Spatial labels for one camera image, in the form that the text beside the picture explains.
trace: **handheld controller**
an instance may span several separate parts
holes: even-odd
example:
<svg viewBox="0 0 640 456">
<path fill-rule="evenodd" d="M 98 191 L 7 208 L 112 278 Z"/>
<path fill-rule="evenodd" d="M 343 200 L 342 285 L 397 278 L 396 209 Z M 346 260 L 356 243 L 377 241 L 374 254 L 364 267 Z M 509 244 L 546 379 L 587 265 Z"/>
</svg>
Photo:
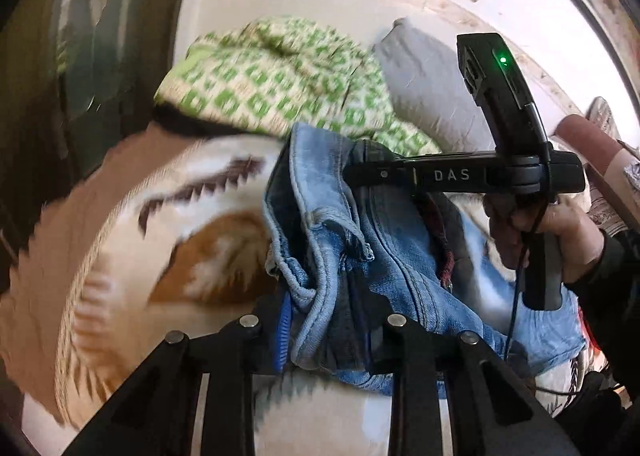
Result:
<svg viewBox="0 0 640 456">
<path fill-rule="evenodd" d="M 458 66 L 489 124 L 495 151 L 349 165 L 342 176 L 351 187 L 392 184 L 415 195 L 507 194 L 513 197 L 512 207 L 546 206 L 558 194 L 584 190 L 580 159 L 554 150 L 548 142 L 527 83 L 499 34 L 459 35 Z M 546 233 L 525 240 L 529 266 L 524 272 L 524 304 L 534 310 L 556 310 L 562 305 L 558 239 Z"/>
</svg>

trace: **black handle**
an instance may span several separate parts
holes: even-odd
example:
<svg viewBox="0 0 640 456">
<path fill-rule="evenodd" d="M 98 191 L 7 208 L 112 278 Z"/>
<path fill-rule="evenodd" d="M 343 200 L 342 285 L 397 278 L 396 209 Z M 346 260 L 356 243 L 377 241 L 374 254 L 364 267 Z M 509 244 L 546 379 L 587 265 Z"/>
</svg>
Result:
<svg viewBox="0 0 640 456">
<path fill-rule="evenodd" d="M 522 301 L 532 310 L 557 310 L 562 306 L 562 256 L 552 233 L 529 235 L 529 266 L 524 270 Z"/>
</svg>

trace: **cushion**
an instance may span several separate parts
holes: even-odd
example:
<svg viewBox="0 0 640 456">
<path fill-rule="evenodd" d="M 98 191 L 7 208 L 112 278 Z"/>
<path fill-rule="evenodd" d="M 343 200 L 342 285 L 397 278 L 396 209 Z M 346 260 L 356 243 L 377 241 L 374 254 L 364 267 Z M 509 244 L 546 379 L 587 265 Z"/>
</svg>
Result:
<svg viewBox="0 0 640 456">
<path fill-rule="evenodd" d="M 556 135 L 586 159 L 589 181 L 616 213 L 629 227 L 640 230 L 638 190 L 625 173 L 638 163 L 636 156 L 581 115 L 566 116 Z"/>
<path fill-rule="evenodd" d="M 495 148 L 452 48 L 402 18 L 373 51 L 401 119 L 428 133 L 445 153 Z"/>
<path fill-rule="evenodd" d="M 613 119 L 613 113 L 606 100 L 602 97 L 596 97 L 591 103 L 591 107 L 587 111 L 586 117 L 593 122 L 603 133 L 620 141 L 620 133 Z M 609 236 L 628 230 L 628 226 L 611 204 L 604 198 L 602 193 L 596 187 L 593 181 L 594 175 L 591 175 L 589 187 L 591 191 L 591 208 L 588 216 L 600 229 L 604 230 Z"/>
</svg>

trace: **gray pillow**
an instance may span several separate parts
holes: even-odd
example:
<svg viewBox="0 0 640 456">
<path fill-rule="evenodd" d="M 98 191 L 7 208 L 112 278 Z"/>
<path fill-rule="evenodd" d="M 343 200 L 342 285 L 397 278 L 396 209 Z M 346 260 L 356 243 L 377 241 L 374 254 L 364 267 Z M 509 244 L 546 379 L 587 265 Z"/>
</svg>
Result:
<svg viewBox="0 0 640 456">
<path fill-rule="evenodd" d="M 426 132 L 445 153 L 494 149 L 489 126 L 449 46 L 402 18 L 373 51 L 401 119 Z"/>
</svg>

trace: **red fabric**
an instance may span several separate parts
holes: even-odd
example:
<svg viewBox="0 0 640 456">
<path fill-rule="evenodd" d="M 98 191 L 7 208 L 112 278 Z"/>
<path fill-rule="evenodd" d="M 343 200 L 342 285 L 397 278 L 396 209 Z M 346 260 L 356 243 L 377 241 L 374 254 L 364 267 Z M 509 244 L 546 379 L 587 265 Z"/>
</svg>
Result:
<svg viewBox="0 0 640 456">
<path fill-rule="evenodd" d="M 449 248 L 447 242 L 447 235 L 444 229 L 444 220 L 440 214 L 440 210 L 436 205 L 436 202 L 427 195 L 425 198 L 420 198 L 415 201 L 415 206 L 420 213 L 420 217 L 424 221 L 427 230 L 431 236 L 436 240 L 441 253 L 441 259 L 437 266 L 438 279 L 440 285 L 447 292 L 451 291 L 451 273 L 453 272 L 453 252 Z"/>
<path fill-rule="evenodd" d="M 593 350 L 596 352 L 601 352 L 602 350 L 600 349 L 600 346 L 598 346 L 598 342 L 596 341 L 596 338 L 593 335 L 593 332 L 591 331 L 591 327 L 589 326 L 589 323 L 586 321 L 586 319 L 584 318 L 584 315 L 582 314 L 582 308 L 579 308 L 579 307 L 578 307 L 578 317 L 580 317 L 580 323 L 582 324 L 583 333 L 589 339 L 589 342 L 591 343 Z"/>
</svg>

